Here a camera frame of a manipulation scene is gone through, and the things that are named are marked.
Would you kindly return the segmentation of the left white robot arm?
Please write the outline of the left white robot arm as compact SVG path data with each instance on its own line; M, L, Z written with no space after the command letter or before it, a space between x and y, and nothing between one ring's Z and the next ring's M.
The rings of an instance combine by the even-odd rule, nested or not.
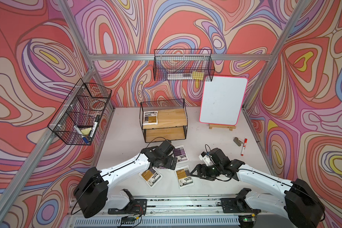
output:
M84 218L95 216L111 200L108 192L118 183L154 167L175 170L174 149L170 140L164 140L159 146L143 148L137 156L116 166L88 169L74 190L75 205L80 207Z

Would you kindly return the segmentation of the two-tier wooden wire shelf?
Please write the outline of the two-tier wooden wire shelf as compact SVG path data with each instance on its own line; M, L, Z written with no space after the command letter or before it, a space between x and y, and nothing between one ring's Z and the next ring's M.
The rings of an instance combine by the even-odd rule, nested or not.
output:
M158 111L158 124L142 125L143 113L148 111ZM141 102L139 118L146 143L164 139L184 140L187 137L188 115L183 98Z

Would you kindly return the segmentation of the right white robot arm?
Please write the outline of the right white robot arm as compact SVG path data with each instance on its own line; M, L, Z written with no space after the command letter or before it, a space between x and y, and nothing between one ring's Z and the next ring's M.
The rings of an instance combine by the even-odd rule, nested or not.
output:
M325 220L325 206L311 187L302 179L281 179L258 171L238 159L230 160L219 148L203 152L203 161L190 172L192 177L215 181L225 176L226 181L251 184L264 193L243 188L231 199L222 199L225 213L267 211L289 219L297 228L316 228Z

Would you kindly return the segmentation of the purple coffee bag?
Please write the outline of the purple coffee bag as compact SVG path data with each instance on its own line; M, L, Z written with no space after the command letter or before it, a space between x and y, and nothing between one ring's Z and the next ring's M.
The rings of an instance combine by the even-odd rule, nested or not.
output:
M177 163L183 163L183 162L189 161L189 158L188 158L188 155L186 154L184 145L176 146L173 149L173 156L175 158L177 158Z

